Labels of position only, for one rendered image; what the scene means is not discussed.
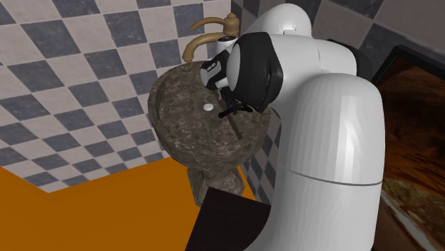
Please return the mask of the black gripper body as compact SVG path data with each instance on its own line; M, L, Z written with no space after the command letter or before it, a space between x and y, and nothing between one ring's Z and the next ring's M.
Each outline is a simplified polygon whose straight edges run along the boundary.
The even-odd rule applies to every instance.
M227 109L229 108L240 109L242 107L242 104L234 98L228 86L220 89L220 95Z

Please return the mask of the brass faucet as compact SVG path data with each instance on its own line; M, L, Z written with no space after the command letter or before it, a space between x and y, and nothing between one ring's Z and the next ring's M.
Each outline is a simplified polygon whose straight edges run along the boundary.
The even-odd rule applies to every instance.
M234 13L229 13L224 19L218 17L207 17L196 21L190 28L194 31L205 24L221 24L222 32L203 34L195 37L187 44L182 55L182 59L186 63L190 63L194 58L194 52L197 47L212 42L218 42L219 39L225 37L237 38L240 33L240 20Z

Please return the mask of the dark robot stand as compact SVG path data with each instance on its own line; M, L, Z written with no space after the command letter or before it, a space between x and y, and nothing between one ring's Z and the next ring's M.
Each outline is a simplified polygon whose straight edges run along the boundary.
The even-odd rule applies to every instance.
M269 214L267 204L209 188L185 251L244 251Z

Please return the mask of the brown marble pedestal sink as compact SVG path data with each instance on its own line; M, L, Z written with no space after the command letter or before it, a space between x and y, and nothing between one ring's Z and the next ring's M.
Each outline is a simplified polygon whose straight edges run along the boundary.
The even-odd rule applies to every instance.
M270 109L219 118L225 104L218 91L202 85L201 65L195 61L166 71L148 97L150 123L168 155L187 168L197 206L208 188L242 195L245 184L237 168L262 147L271 119ZM205 111L206 103L214 108Z

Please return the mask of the black-framed brown wall picture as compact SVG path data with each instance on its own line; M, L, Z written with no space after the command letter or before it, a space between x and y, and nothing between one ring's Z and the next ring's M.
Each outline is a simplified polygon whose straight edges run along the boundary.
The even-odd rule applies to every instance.
M445 251L445 64L399 45L372 81L387 142L372 251Z

